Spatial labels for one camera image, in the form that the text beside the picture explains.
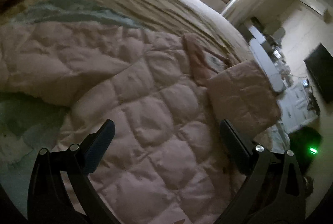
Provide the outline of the pink quilted jacket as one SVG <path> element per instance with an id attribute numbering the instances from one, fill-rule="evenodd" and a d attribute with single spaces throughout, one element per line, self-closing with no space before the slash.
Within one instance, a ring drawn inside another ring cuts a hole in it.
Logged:
<path id="1" fill-rule="evenodd" d="M 219 141 L 254 137 L 281 112 L 253 61 L 206 68 L 193 34 L 97 22 L 1 26 L 1 184 L 21 210 L 37 152 L 80 143 L 110 119 L 90 180 L 122 223 L 213 223 L 244 181 Z"/>

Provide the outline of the light blue cartoon blanket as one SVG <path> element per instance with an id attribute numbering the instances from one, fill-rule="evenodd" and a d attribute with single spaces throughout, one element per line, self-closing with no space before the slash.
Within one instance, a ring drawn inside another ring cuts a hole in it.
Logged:
<path id="1" fill-rule="evenodd" d="M 8 23 L 96 21 L 139 28 L 140 23 L 92 0 L 44 0 L 9 17 Z M 55 146 L 66 108 L 21 93 L 1 93 L 1 185 L 26 195 L 38 149 Z"/>

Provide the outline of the white drawer cabinet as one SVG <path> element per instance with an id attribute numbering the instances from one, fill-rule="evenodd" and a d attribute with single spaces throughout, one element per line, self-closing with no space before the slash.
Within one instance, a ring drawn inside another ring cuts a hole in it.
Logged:
<path id="1" fill-rule="evenodd" d="M 318 112 L 311 103 L 309 88 L 302 82 L 295 83 L 278 96 L 281 109 L 281 121 L 287 134 L 318 119 Z"/>

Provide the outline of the white curved low bench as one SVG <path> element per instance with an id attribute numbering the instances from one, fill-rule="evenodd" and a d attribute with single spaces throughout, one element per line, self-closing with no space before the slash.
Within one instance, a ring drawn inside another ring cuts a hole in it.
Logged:
<path id="1" fill-rule="evenodd" d="M 265 72 L 267 78 L 271 83 L 271 87 L 273 88 L 273 90 L 277 94 L 284 92 L 286 86 L 281 78 L 280 73 L 276 69 L 274 63 L 269 58 L 266 51 L 263 49 L 263 47 L 258 43 L 256 39 L 250 40 L 250 51 L 255 57 L 256 62 L 262 68 L 263 72 Z"/>

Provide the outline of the grey desk with clutter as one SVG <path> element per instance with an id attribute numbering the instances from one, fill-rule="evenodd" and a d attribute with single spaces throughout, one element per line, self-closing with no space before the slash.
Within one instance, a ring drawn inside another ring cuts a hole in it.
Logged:
<path id="1" fill-rule="evenodd" d="M 248 44 L 251 40 L 256 40 L 268 56 L 276 60 L 285 57 L 282 53 L 282 40 L 286 31 L 283 27 L 279 27 L 279 24 L 279 21 L 276 21 L 272 28 L 265 27 L 253 16 L 238 25 L 237 30 Z"/>

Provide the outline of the beige bed sheet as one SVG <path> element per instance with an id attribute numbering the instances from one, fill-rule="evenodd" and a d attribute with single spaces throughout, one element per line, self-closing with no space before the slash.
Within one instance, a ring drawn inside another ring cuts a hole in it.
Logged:
<path id="1" fill-rule="evenodd" d="M 1 24 L 37 2 L 9 0 L 1 5 Z M 91 0 L 100 6 L 140 22 L 153 31 L 174 35 L 193 33 L 207 48 L 233 62 L 253 59 L 248 43 L 221 14 L 200 0 Z"/>

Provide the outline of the black wall television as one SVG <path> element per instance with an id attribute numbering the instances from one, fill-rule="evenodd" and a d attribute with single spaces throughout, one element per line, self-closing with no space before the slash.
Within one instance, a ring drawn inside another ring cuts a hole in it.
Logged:
<path id="1" fill-rule="evenodd" d="M 332 55 L 319 44 L 305 59 L 309 71 L 323 100 L 332 102 Z"/>

